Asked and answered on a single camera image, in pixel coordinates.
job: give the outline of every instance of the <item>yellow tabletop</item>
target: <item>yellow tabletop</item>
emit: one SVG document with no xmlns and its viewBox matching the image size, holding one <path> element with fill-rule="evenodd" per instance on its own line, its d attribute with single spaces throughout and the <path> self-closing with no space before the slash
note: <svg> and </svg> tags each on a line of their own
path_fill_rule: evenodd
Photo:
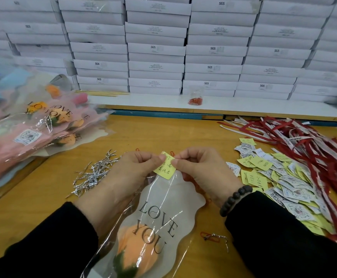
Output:
<svg viewBox="0 0 337 278">
<path fill-rule="evenodd" d="M 117 154 L 136 148 L 179 153 L 189 146 L 212 146 L 225 161 L 236 163 L 239 154 L 233 148 L 240 145 L 239 138 L 244 137 L 208 120 L 112 115 L 106 124 L 115 131 L 113 135 L 50 157 L 0 199 L 0 257 L 8 246 L 21 240 L 64 203 L 65 197 L 73 191 L 72 183 L 77 175 L 74 171 L 101 160 L 110 149 Z M 328 137 L 337 137 L 337 128 L 316 128 Z M 270 145 L 256 143 L 264 152 L 272 152 Z M 337 202 L 335 193 L 331 193 L 331 197 Z M 166 277 L 252 277 L 231 244 L 231 234 L 223 221 L 213 203 L 201 208 L 193 231 L 179 244 L 175 268 Z M 202 232 L 227 236 L 229 253 L 223 240 L 204 241 Z M 263 240 L 257 233 L 252 239 Z"/>
</svg>

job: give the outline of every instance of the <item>stack of white boxes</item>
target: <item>stack of white boxes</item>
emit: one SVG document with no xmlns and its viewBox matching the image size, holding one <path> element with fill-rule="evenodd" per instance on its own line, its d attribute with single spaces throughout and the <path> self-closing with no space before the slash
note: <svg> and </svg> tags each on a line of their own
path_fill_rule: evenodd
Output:
<svg viewBox="0 0 337 278">
<path fill-rule="evenodd" d="M 257 84 L 238 84 L 235 96 L 288 99 L 333 1 L 264 0 L 239 79 Z"/>
<path fill-rule="evenodd" d="M 131 93 L 179 95 L 189 0 L 125 0 Z"/>
<path fill-rule="evenodd" d="M 18 64 L 65 74 L 77 83 L 57 0 L 0 0 L 0 20 L 21 54 Z"/>
<path fill-rule="evenodd" d="M 337 4 L 291 99 L 337 104 Z"/>
<path fill-rule="evenodd" d="M 259 0 L 192 0 L 183 94 L 233 97 L 259 9 Z"/>
<path fill-rule="evenodd" d="M 128 92 L 123 0 L 59 0 L 81 90 Z"/>
</svg>

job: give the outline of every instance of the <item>beaded bracelet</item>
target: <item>beaded bracelet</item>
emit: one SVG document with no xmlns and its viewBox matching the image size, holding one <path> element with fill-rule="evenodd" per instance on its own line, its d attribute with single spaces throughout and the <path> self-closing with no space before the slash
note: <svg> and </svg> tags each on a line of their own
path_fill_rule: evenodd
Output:
<svg viewBox="0 0 337 278">
<path fill-rule="evenodd" d="M 236 203 L 237 200 L 240 200 L 241 196 L 246 193 L 251 193 L 252 187 L 249 185 L 244 185 L 242 188 L 238 189 L 238 192 L 234 192 L 232 197 L 229 197 L 227 201 L 222 205 L 220 209 L 220 215 L 222 217 L 226 217 L 229 213 L 231 207 Z"/>
</svg>

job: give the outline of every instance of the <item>hand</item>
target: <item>hand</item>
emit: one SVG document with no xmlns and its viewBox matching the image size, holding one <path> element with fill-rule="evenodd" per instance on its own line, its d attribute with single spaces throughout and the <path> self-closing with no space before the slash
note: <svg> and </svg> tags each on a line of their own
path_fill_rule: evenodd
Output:
<svg viewBox="0 0 337 278">
<path fill-rule="evenodd" d="M 175 155 L 171 164 L 189 174 L 220 208 L 228 197 L 243 186 L 216 149 L 189 147 Z"/>
<path fill-rule="evenodd" d="M 87 217 L 98 236 L 106 234 L 111 219 L 128 205 L 145 177 L 166 160 L 141 151 L 129 151 L 112 165 L 101 182 L 83 194 L 74 205 Z"/>
</svg>

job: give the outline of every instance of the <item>black sleeve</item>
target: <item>black sleeve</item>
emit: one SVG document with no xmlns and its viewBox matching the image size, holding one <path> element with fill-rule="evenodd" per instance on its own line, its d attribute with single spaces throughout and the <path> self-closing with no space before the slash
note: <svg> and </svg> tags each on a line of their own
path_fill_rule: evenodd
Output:
<svg viewBox="0 0 337 278">
<path fill-rule="evenodd" d="M 337 277 L 337 244 L 313 234 L 261 192 L 242 199 L 225 225 L 256 277 Z"/>
<path fill-rule="evenodd" d="M 0 258 L 2 277 L 79 278 L 98 248 L 83 213 L 66 202 Z"/>
</svg>

